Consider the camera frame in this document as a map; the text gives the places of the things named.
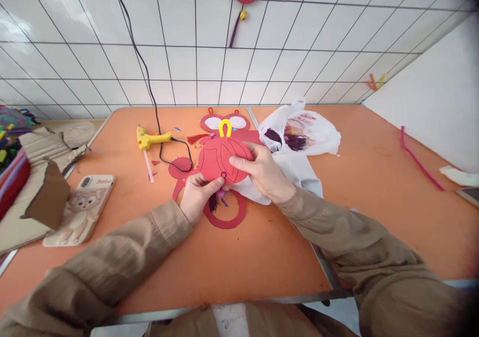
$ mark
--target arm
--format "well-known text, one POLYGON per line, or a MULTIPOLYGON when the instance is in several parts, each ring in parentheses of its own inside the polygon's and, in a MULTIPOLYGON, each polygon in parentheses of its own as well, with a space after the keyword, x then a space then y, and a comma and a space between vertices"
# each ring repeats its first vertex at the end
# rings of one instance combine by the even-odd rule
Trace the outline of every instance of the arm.
POLYGON ((190 176, 180 206, 169 201, 52 269, 32 293, 7 310, 0 335, 89 334, 188 236, 223 182, 206 184, 201 174, 190 176))
POLYGON ((293 186, 266 148, 248 146, 255 161, 233 159, 231 164, 249 172, 260 192, 353 285, 362 336, 442 336, 454 331, 464 303, 460 291, 439 281, 418 254, 379 222, 293 186))

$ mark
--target person's right hand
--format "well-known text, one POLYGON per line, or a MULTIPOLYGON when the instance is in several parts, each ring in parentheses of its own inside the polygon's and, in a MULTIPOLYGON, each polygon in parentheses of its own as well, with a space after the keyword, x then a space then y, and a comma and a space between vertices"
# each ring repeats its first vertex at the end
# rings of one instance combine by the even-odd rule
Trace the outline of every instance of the person's right hand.
POLYGON ((296 187, 283 175, 269 149, 251 142, 244 144, 250 150, 253 161, 231 156, 230 164, 247 172, 258 191, 273 203, 286 202, 293 197, 296 187))

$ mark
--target person's left hand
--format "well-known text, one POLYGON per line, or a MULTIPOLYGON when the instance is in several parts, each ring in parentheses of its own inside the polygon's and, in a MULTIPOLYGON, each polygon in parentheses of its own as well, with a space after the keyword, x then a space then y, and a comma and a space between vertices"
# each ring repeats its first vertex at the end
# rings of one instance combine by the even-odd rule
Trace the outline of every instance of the person's left hand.
POLYGON ((211 195, 216 193, 224 183, 225 179, 223 177, 208 182, 201 172, 188 177, 185 192, 180 202, 180 209, 192 225, 200 219, 201 213, 211 195))

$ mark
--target smartphone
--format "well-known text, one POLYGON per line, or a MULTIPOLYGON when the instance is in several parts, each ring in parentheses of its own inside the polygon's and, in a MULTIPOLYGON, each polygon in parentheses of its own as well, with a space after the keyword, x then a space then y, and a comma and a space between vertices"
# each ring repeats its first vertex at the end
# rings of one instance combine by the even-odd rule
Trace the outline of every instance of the smartphone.
POLYGON ((83 177, 66 203, 60 227, 43 239, 43 245, 71 247, 88 241, 114 184, 113 175, 83 177))

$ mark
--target table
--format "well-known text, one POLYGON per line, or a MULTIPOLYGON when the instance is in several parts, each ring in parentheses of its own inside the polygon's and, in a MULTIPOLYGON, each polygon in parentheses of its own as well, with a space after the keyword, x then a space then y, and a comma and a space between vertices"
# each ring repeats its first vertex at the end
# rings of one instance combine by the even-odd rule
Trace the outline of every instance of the table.
MULTIPOLYGON (((252 120, 261 123, 276 108, 237 109, 245 116, 252 112, 252 120)), ((226 115, 234 109, 215 107, 215 113, 226 115)), ((401 149, 400 131, 364 106, 306 109, 322 114, 342 134, 339 157, 309 157, 323 183, 324 197, 380 221, 419 252, 441 278, 472 278, 479 257, 479 214, 477 208, 453 192, 457 185, 439 173, 438 168, 448 163, 414 139, 407 139, 419 160, 448 190, 440 192, 401 149)), ((206 107, 159 108, 162 132, 171 131, 181 140, 203 133, 199 120, 205 114, 206 107)), ((113 113, 94 139, 93 153, 68 178, 69 184, 76 186, 87 174, 117 177, 90 243, 171 197, 176 181, 167 174, 166 164, 155 166, 156 181, 148 182, 143 155, 135 141, 138 123, 147 131, 155 130, 153 109, 126 108, 113 113)), ((194 159, 198 152, 192 149, 194 159)), ((185 154, 184 145, 165 145, 167 160, 185 154)), ((159 160, 158 146, 149 156, 159 160)), ((81 249, 47 250, 41 242, 21 248, 0 278, 0 314, 31 291, 49 268, 81 249), (28 276, 22 286, 17 283, 20 275, 28 276)), ((304 295, 303 301, 311 296, 334 296, 310 245, 274 206, 248 203, 245 220, 233 230, 216 229, 203 217, 188 239, 122 303, 118 314, 304 295)))

